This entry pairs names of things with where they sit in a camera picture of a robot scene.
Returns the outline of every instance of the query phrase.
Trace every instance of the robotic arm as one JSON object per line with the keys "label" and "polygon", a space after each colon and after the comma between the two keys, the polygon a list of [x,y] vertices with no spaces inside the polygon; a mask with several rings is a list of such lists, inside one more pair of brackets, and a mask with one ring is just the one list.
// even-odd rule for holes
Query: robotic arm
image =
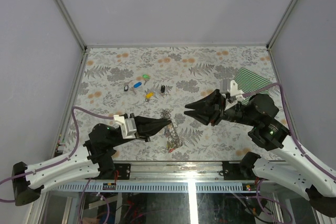
{"label": "robotic arm", "polygon": [[15,205],[31,203],[41,193],[70,181],[114,178],[115,167],[111,157],[116,152],[114,147],[135,139],[149,142],[150,136],[171,123],[167,119],[151,119],[134,114],[130,117],[127,114],[114,116],[113,121],[120,127],[115,129],[97,124],[89,134],[89,140],[78,146],[71,157],[66,153],[34,165],[23,162],[15,164],[13,176],[27,174],[12,180]]}
{"label": "robotic arm", "polygon": [[220,87],[220,90],[216,89],[209,96],[187,104],[185,107],[191,110],[184,114],[205,125],[210,123],[211,126],[216,126],[221,120],[225,120],[252,126],[252,130],[248,132],[252,141],[286,160],[296,171],[272,164],[252,152],[247,153],[241,161],[241,171],[245,174],[253,172],[258,177],[273,180],[301,195],[322,214],[336,217],[336,171],[302,145],[296,145],[289,130],[275,119],[279,109],[271,97],[257,94],[250,98],[247,105],[243,105],[243,92],[238,90],[234,80],[224,80]]}

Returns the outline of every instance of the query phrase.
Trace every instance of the floral tablecloth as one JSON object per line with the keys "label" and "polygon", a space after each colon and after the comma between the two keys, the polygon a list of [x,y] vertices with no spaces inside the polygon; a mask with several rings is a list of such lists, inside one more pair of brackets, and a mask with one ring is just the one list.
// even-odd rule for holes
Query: floral tablecloth
{"label": "floral tablecloth", "polygon": [[[151,142],[135,140],[118,146],[115,160],[233,161],[242,159],[248,151],[278,159],[251,141],[248,126],[225,121],[216,127],[204,126],[183,114],[187,103],[207,96],[219,88],[220,80],[233,78],[242,67],[276,81],[265,47],[91,48],[76,105],[101,115],[171,117],[173,125],[151,137]],[[138,82],[142,85],[134,88]],[[151,92],[154,96],[146,102],[145,96]],[[277,119],[286,124],[279,91],[274,88],[269,92],[280,107]],[[81,143],[97,123],[113,125],[82,112],[76,112],[76,118]],[[172,145],[173,133],[180,147]],[[72,121],[65,141],[66,150],[72,149]]]}

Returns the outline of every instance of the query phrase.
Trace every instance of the green object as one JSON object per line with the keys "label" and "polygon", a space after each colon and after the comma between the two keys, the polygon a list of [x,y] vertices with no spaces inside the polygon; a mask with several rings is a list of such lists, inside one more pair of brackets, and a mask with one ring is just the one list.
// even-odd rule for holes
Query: green object
{"label": "green object", "polygon": [[[262,89],[267,85],[270,85],[271,82],[256,73],[246,69],[240,68],[237,75],[234,77],[234,80],[238,84],[238,89],[242,90],[244,93],[253,92],[258,89]],[[265,90],[260,92],[260,94],[268,94],[268,91]],[[247,97],[241,103],[246,105],[249,101],[250,97]]]}

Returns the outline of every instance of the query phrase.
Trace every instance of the perforated metal strip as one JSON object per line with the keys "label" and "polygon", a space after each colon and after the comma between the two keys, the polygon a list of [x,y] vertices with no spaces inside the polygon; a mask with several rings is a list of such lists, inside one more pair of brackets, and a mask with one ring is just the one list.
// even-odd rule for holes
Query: perforated metal strip
{"label": "perforated metal strip", "polygon": [[[83,191],[86,182],[68,183],[55,188],[57,191]],[[117,187],[102,182],[91,182],[87,192],[117,193],[187,193],[188,183],[142,183],[118,182]],[[243,191],[242,183],[196,183],[198,193],[253,193]]]}

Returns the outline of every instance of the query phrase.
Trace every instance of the white wall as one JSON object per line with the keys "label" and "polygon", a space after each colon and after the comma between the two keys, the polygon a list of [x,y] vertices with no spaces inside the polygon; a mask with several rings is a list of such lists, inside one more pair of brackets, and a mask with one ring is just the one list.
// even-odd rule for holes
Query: white wall
{"label": "white wall", "polygon": [[[80,59],[53,0],[0,0],[0,178],[12,166],[50,158]],[[11,183],[0,198],[14,199]],[[0,222],[22,223],[28,207],[0,203]]]}
{"label": "white wall", "polygon": [[302,143],[336,168],[336,0],[299,0],[273,54]]}
{"label": "white wall", "polygon": [[266,44],[290,0],[63,0],[88,45]]}

